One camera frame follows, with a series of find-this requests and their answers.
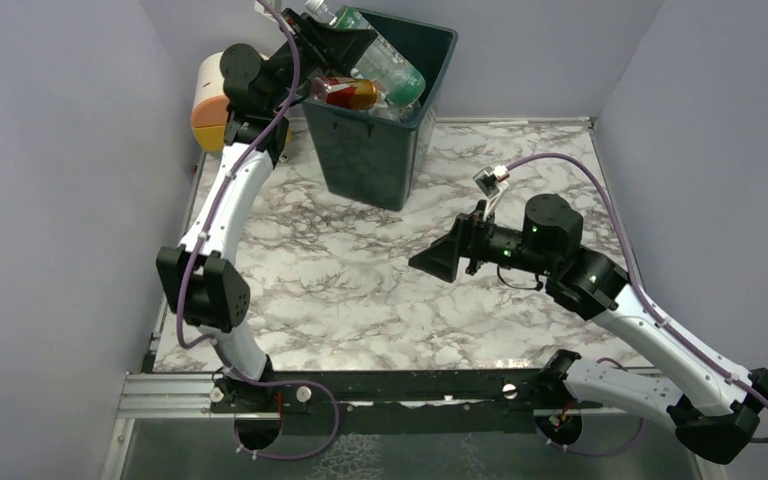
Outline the amber tea bottle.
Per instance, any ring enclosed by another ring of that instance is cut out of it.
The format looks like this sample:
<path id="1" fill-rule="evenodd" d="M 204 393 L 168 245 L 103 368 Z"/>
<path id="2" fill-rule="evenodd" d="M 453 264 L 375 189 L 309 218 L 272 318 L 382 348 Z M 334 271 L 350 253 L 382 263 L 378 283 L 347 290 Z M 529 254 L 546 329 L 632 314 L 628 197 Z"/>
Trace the amber tea bottle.
<path id="1" fill-rule="evenodd" d="M 320 76 L 311 82 L 310 99 L 339 108 L 361 111 L 374 107 L 380 100 L 378 86 L 367 79 Z"/>

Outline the green tea bottle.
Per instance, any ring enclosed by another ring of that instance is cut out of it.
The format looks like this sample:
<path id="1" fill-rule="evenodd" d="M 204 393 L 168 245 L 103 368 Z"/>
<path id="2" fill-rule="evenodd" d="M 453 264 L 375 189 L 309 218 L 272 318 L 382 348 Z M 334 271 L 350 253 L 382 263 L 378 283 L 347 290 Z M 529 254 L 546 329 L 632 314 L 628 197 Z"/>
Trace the green tea bottle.
<path id="1" fill-rule="evenodd" d="M 372 26 L 358 8 L 344 5 L 334 9 L 324 0 L 307 0 L 305 8 L 318 21 L 335 29 L 374 31 L 377 38 L 356 63 L 353 75 L 375 82 L 395 107 L 412 106 L 419 100 L 426 88 L 424 76 Z"/>

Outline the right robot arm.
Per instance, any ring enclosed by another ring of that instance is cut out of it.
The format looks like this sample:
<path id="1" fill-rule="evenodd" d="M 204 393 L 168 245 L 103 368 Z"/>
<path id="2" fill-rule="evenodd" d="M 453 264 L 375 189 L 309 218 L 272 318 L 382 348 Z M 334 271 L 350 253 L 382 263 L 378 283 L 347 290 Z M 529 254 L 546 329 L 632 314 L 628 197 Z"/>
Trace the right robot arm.
<path id="1" fill-rule="evenodd" d="M 453 282 L 484 264 L 542 276 L 558 305 L 612 332 L 659 371 L 658 377 L 605 367 L 560 350 L 539 371 L 549 401 L 591 401 L 673 431 L 692 453 L 726 465 L 751 442 L 768 402 L 768 370 L 749 370 L 718 354 L 637 295 L 627 271 L 581 243 L 583 218 L 562 197 L 541 194 L 524 208 L 521 230 L 496 224 L 484 202 L 412 256 L 412 268 Z"/>

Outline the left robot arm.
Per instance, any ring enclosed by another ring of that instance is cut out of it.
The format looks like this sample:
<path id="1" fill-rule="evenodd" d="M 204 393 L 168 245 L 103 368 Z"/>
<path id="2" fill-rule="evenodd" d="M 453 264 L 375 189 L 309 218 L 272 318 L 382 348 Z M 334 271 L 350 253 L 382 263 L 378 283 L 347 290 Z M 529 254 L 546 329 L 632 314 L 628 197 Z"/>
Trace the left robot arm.
<path id="1" fill-rule="evenodd" d="M 376 39 L 371 29 L 337 29 L 290 8 L 274 12 L 285 43 L 269 57 L 237 43 L 219 57 L 228 100 L 219 169 L 193 225 L 175 247 L 163 247 L 156 267 L 176 324 L 200 335 L 181 339 L 190 349 L 209 343 L 226 374 L 258 387 L 268 377 L 269 356 L 257 345 L 245 317 L 247 282 L 234 262 L 251 207 L 283 153 L 287 110 L 307 97 L 302 85 L 321 72 L 347 76 Z"/>

